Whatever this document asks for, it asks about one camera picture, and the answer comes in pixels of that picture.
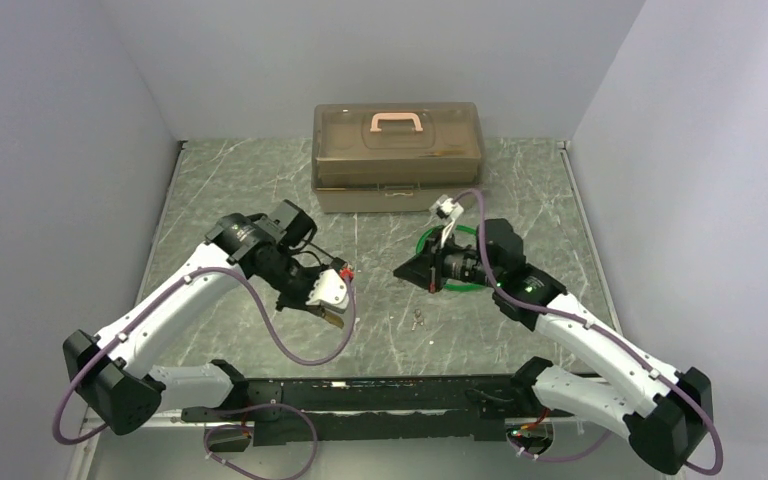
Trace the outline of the green cable lock loop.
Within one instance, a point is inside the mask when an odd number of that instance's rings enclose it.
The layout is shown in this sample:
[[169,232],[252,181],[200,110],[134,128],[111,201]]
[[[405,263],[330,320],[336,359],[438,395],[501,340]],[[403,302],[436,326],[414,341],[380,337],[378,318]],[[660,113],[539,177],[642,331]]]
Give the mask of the green cable lock loop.
[[[415,254],[421,250],[424,241],[429,235],[439,235],[440,239],[442,229],[443,227],[438,226],[426,230],[417,241]],[[441,291],[469,292],[486,288],[487,279],[483,273],[483,267],[481,266],[477,250],[477,230],[457,225],[454,231],[468,235],[473,241],[473,245],[458,245],[455,242],[456,237],[450,236],[445,246],[442,247],[444,255],[442,277],[444,284]]]

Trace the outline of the brass padlock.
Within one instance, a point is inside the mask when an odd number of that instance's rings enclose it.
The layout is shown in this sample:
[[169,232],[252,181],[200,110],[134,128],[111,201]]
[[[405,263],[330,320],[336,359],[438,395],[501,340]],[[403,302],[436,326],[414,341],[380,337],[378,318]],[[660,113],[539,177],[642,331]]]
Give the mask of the brass padlock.
[[330,325],[333,325],[339,329],[343,329],[345,327],[344,320],[342,316],[338,313],[334,313],[332,311],[323,310],[322,311],[322,318],[328,322]]

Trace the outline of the black cable lock loop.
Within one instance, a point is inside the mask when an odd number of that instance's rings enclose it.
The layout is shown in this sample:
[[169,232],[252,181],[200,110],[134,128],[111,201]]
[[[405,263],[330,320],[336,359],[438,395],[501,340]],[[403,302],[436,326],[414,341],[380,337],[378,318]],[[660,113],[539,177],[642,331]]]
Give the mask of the black cable lock loop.
[[331,254],[308,241],[302,242],[299,246],[291,249],[290,253],[292,256],[309,255],[313,257],[319,264],[330,263],[334,259]]

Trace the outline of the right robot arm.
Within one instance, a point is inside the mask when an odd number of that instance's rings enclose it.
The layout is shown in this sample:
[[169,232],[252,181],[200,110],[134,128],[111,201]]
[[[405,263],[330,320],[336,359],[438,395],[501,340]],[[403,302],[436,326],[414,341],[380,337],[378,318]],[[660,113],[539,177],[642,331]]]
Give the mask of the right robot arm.
[[393,274],[430,293],[450,280],[490,288],[503,315],[570,350],[602,379],[583,379],[533,357],[511,378],[512,404],[524,415],[545,407],[593,422],[668,475],[688,465],[713,423],[704,372],[680,371],[617,335],[559,280],[527,261],[522,238],[505,219],[479,227],[474,246],[461,246],[436,227]]

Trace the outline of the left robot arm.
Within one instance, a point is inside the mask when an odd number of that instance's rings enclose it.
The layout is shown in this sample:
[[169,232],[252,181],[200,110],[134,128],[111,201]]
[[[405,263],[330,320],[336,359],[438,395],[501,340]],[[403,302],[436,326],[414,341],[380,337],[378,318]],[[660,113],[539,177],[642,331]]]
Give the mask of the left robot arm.
[[341,326],[348,264],[333,257],[304,266],[296,258],[316,232],[314,220],[288,200],[270,214],[221,217],[184,264],[130,312],[95,334],[77,330],[64,341],[75,393],[117,435],[169,410],[239,417],[250,402],[249,382],[228,362],[163,367],[157,360],[203,311],[234,288],[249,288],[251,277],[277,292],[276,310],[309,312]]

